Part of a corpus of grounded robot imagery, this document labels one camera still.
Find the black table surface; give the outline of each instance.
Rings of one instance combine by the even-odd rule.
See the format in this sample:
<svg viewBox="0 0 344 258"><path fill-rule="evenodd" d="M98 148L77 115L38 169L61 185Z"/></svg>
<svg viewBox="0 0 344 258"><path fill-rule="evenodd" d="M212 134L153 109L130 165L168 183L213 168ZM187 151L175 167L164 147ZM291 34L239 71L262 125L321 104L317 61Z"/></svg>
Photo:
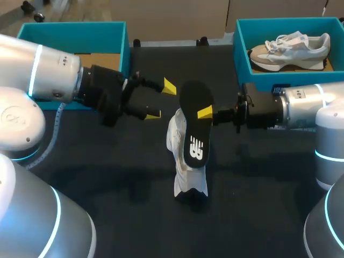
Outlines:
<svg viewBox="0 0 344 258"><path fill-rule="evenodd" d="M231 46L132 49L132 70L180 89L207 84L218 104L235 103ZM209 198L180 203L166 148L178 97L139 89L133 99L163 117L122 117L115 128L97 113L65 111L55 148L32 171L83 207L97 230L96 258L307 257L303 226L322 196L309 132L214 127L206 166ZM46 145L55 112L45 112Z"/></svg>

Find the beige wall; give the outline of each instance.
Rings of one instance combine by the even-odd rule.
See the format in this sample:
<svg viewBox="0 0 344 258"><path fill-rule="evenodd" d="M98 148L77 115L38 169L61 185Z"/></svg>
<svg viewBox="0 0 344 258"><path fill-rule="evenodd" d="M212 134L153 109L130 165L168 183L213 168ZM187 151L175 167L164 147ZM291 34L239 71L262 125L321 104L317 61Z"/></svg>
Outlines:
<svg viewBox="0 0 344 258"><path fill-rule="evenodd" d="M329 0L325 15L326 17L344 17L344 0Z"/></svg>
<svg viewBox="0 0 344 258"><path fill-rule="evenodd" d="M127 22L129 40L222 38L229 0L112 0L113 20Z"/></svg>
<svg viewBox="0 0 344 258"><path fill-rule="evenodd" d="M237 19L319 17L325 4L326 0L231 0L226 32L235 31Z"/></svg>

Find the white sneaker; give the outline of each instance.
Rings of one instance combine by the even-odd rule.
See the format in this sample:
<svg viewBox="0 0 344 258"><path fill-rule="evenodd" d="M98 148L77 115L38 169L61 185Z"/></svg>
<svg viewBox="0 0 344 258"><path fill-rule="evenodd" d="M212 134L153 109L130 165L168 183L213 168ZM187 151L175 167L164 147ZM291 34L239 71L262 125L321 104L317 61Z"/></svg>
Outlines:
<svg viewBox="0 0 344 258"><path fill-rule="evenodd" d="M187 192L195 188L208 196L208 188L205 177L205 167L198 169L190 168L184 161L184 139L187 129L187 121L181 109L171 118L168 125L166 145L167 149L173 153L176 161L177 175L174 180L174 196L180 192Z"/></svg>
<svg viewBox="0 0 344 258"><path fill-rule="evenodd" d="M295 65L309 70L322 70L330 50L327 33L308 37L300 32L280 35L275 41L265 41L249 51L252 63L268 71L279 71L284 66Z"/></svg>

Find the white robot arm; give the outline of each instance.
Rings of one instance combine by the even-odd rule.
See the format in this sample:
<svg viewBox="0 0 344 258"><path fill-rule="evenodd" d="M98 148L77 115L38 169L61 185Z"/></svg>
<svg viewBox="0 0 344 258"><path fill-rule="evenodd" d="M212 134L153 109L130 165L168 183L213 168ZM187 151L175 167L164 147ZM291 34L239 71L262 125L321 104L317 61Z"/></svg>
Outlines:
<svg viewBox="0 0 344 258"><path fill-rule="evenodd" d="M304 244L309 258L344 257L344 82L281 89L272 94L243 85L234 109L212 108L213 124L248 128L316 128L317 183L327 191L308 215Z"/></svg>
<svg viewBox="0 0 344 258"><path fill-rule="evenodd" d="M80 89L80 57L0 35L0 85L35 99L69 103Z"/></svg>
<svg viewBox="0 0 344 258"><path fill-rule="evenodd" d="M0 34L0 257L93 258L91 217L16 161L37 151L45 131L35 100L81 103L105 126L123 113L160 117L160 110L130 103L139 85L164 92L138 73L126 79L104 67L86 68L73 54Z"/></svg>
<svg viewBox="0 0 344 258"><path fill-rule="evenodd" d="M158 109L130 103L139 85L164 90L139 73L126 79L115 70L83 67L74 54L0 34L0 153L20 160L37 150L45 120L34 101L81 103L97 111L105 126L114 126L123 113L160 117Z"/></svg>

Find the teal box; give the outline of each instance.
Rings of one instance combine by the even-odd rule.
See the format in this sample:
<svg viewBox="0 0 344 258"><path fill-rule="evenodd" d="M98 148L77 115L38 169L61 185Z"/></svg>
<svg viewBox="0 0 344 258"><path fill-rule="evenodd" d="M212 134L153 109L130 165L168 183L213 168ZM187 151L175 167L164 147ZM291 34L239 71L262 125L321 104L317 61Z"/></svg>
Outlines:
<svg viewBox="0 0 344 258"><path fill-rule="evenodd" d="M125 22L27 23L17 36L68 53L120 54L119 71L129 75L130 48ZM56 110L58 102L39 102L43 110ZM89 109L73 102L70 110Z"/></svg>
<svg viewBox="0 0 344 258"><path fill-rule="evenodd" d="M281 34L300 31L310 37L325 32L331 37L328 59L334 71L279 72L254 74L247 50L275 40ZM314 83L344 81L344 27L337 18L240 19L234 33L234 63L239 85L254 82L260 91L271 91L274 84L292 87Z"/></svg>

